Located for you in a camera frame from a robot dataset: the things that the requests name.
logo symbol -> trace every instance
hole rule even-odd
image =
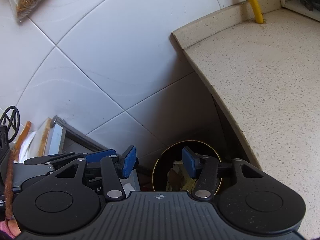
[[[160,200],[160,199],[165,198],[165,196],[164,196],[164,195],[159,194],[159,195],[156,195],[156,198]]]

tiled wall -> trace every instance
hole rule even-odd
[[[170,33],[243,0],[43,0],[22,24],[0,0],[0,108],[37,129],[54,115],[152,160],[204,127],[210,93]]]

orange handle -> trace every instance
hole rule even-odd
[[[20,153],[20,148],[21,148],[21,145],[23,143],[23,141],[26,139],[29,131],[30,131],[30,127],[31,127],[31,122],[28,121],[26,123],[26,126],[24,127],[22,133],[19,135],[19,138],[16,142],[16,145],[14,146],[14,159],[17,161],[18,158],[19,158],[19,153]]]

black round bin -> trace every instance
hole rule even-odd
[[[182,160],[182,149],[185,146],[190,147],[195,153],[216,157],[221,162],[218,153],[210,145],[204,142],[187,140],[176,143],[166,149],[156,161],[152,171],[152,188],[154,191],[166,191],[168,182],[167,173],[173,167],[173,162]],[[221,182],[222,179],[220,180],[216,193],[220,188]]]

yellow gas hose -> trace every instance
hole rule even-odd
[[[257,23],[263,23],[263,17],[260,5],[257,0],[249,0]]]

